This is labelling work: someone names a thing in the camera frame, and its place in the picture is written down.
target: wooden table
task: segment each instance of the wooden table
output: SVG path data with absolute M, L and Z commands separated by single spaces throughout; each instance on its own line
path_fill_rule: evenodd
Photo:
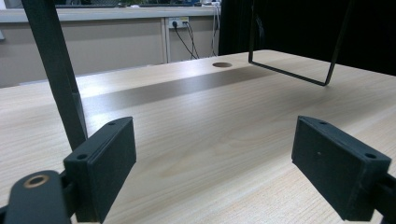
M 272 51 L 255 61 L 318 79 L 328 69 Z M 134 117 L 137 163 L 106 223 L 342 223 L 291 163 L 298 115 L 324 119 L 396 159 L 391 76 L 337 65 L 323 88 L 250 65 L 244 53 L 79 77 L 78 85 L 90 135 Z M 0 95 L 3 206 L 13 183 L 61 172 L 71 151 L 47 82 Z

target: light wood tabletop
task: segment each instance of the light wood tabletop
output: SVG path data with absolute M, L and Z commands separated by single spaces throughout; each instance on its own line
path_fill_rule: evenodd
M 329 66 L 273 51 L 255 61 L 317 79 Z M 299 115 L 396 159 L 396 77 L 336 65 L 320 87 L 243 53 L 79 77 L 78 86 L 89 135 L 134 117 L 137 163 L 106 223 L 343 223 L 291 163 Z M 1 89 L 0 127 L 4 206 L 17 180 L 61 172 L 71 150 L 47 82 Z

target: electrical outlet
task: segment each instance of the electrical outlet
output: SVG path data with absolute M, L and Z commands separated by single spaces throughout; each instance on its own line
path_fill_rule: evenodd
M 189 21 L 189 17 L 169 17 L 169 29 L 175 29 L 173 26 L 174 21 L 177 23 L 177 29 L 187 28 L 186 22 Z

